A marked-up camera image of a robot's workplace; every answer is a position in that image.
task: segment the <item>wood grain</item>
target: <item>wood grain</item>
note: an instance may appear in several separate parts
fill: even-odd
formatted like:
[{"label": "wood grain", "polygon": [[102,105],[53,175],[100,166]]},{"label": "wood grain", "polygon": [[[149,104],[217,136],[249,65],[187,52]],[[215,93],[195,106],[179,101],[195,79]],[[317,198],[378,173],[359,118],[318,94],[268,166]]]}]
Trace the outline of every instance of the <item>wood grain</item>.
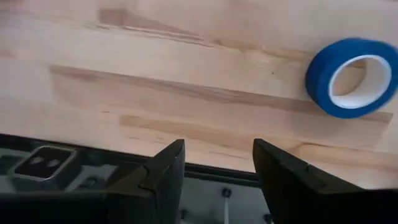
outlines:
[{"label": "wood grain", "polygon": [[[263,138],[366,188],[398,186],[398,100],[359,119],[325,114],[303,80],[324,46],[398,45],[395,1],[0,2],[0,132],[253,171]],[[344,94],[364,72],[354,64]]]}]

